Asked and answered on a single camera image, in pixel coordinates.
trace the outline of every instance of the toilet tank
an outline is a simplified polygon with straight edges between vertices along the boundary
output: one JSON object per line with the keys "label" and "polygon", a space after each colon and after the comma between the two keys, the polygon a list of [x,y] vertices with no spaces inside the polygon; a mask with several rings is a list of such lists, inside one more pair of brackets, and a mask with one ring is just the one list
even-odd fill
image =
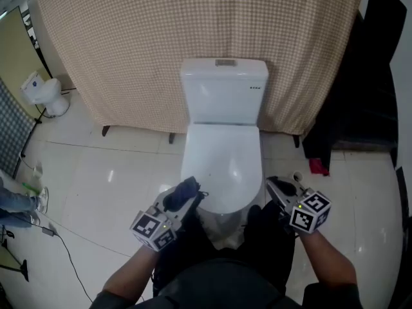
{"label": "toilet tank", "polygon": [[180,71],[191,123],[258,121],[268,79],[265,62],[252,59],[185,59]]}

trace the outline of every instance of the white toilet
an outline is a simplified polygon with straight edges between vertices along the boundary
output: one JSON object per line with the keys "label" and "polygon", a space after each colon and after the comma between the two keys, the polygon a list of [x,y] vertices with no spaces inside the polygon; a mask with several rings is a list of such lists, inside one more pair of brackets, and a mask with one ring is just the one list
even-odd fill
{"label": "white toilet", "polygon": [[180,72],[190,124],[181,177],[209,193],[200,208],[230,214],[246,207],[262,184],[256,126],[268,70],[249,59],[185,59]]}
{"label": "white toilet", "polygon": [[29,104],[44,104],[49,116],[61,116],[70,104],[61,95],[61,83],[53,78],[46,82],[37,72],[33,72],[20,87]]}

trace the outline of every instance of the checkered curtain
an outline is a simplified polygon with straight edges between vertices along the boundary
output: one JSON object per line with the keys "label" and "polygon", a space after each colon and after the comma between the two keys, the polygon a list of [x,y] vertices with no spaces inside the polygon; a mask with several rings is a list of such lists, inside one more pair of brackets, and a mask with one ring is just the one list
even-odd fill
{"label": "checkered curtain", "polygon": [[11,177],[34,125],[0,79],[0,169]]}

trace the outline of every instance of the person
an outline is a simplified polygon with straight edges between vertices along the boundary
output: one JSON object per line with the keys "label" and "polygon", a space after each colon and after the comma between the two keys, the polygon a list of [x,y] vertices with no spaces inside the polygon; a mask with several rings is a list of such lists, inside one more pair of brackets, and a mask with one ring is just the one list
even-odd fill
{"label": "person", "polygon": [[44,187],[38,196],[25,196],[9,191],[0,178],[0,225],[29,228],[40,225],[35,210],[46,214],[49,191]]}
{"label": "person", "polygon": [[[280,226],[278,215],[273,201],[253,206],[237,250],[216,250],[192,215],[161,252],[141,247],[90,309],[362,308],[353,265],[319,231],[300,234],[319,282],[305,288],[302,306],[285,296],[295,232]],[[151,277],[154,297],[136,304]]]}

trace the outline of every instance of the checkered panel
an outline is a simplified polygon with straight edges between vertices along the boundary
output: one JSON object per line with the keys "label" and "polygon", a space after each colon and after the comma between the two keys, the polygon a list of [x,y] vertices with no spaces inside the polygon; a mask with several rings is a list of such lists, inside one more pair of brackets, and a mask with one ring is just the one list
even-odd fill
{"label": "checkered panel", "polygon": [[300,135],[333,83],[360,0],[38,0],[48,34],[94,118],[186,132],[184,58],[259,59],[258,126]]}
{"label": "checkered panel", "polygon": [[34,124],[0,79],[0,169],[11,177]]}

